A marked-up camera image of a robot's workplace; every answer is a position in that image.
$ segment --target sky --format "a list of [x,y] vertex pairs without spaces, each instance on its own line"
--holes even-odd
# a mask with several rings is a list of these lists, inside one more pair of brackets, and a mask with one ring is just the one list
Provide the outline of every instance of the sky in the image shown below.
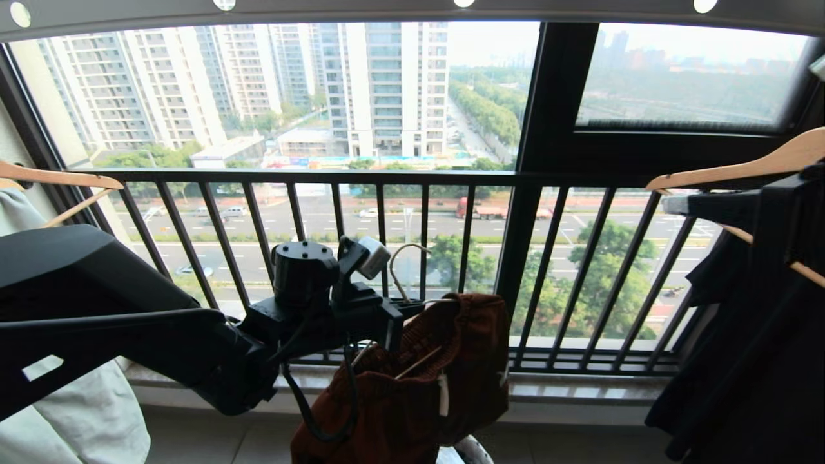
[[[704,56],[709,62],[796,60],[808,40],[790,34],[697,26],[603,23],[601,29],[607,33],[607,44],[615,33],[627,31],[628,50],[659,49],[668,57]],[[508,55],[535,56],[538,39],[538,22],[455,21],[450,24],[450,62],[484,66]]]

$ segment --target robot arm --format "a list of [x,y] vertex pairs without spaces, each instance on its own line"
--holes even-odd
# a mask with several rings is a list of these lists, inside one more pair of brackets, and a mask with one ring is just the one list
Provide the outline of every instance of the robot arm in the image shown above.
[[[362,339],[397,349],[404,319],[423,310],[350,282],[389,259],[374,240],[342,237],[337,258],[322,244],[281,244],[271,258],[275,295],[235,323],[91,226],[0,238],[0,420],[118,355],[241,414],[276,393],[283,362]],[[49,355],[62,365],[30,379],[25,368]]]

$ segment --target white garment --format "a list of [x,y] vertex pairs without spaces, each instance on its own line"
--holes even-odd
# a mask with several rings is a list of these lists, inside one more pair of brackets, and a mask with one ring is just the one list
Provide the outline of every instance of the white garment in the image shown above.
[[[22,192],[0,189],[0,235],[44,223]],[[39,376],[58,365],[46,358],[26,372]],[[0,422],[0,464],[142,464],[149,444],[140,405],[115,361]]]

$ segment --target window sill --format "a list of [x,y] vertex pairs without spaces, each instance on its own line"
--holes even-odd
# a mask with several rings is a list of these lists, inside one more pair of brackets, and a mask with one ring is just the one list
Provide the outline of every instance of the window sill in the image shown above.
[[[335,367],[293,366],[295,381],[312,403],[329,384]],[[178,382],[133,364],[126,377],[143,405],[210,409]],[[543,424],[641,425],[650,405],[669,382],[663,378],[510,375],[510,410],[502,422]],[[289,386],[278,377],[279,392],[262,402],[257,414],[298,414]]]

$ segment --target brown garment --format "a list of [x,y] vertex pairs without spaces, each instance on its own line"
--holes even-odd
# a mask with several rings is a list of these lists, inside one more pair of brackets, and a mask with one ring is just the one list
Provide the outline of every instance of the brown garment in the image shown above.
[[[356,364],[358,422],[350,437],[318,441],[301,424],[292,438],[293,463],[404,464],[435,462],[451,446],[507,411],[510,315],[499,296],[449,294],[404,327],[401,348],[368,348]],[[395,376],[441,349],[399,380]],[[446,374],[449,411],[439,415]],[[312,407],[318,425],[334,433],[350,414],[347,370],[335,373]]]

